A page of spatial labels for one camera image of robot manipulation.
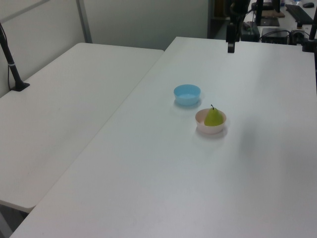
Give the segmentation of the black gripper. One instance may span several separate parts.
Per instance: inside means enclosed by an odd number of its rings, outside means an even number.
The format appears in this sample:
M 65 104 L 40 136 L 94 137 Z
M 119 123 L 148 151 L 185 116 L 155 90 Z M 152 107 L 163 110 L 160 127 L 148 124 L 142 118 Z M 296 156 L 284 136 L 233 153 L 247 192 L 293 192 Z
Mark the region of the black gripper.
M 228 43 L 227 52 L 235 52 L 235 24 L 229 23 L 226 27 L 226 42 Z

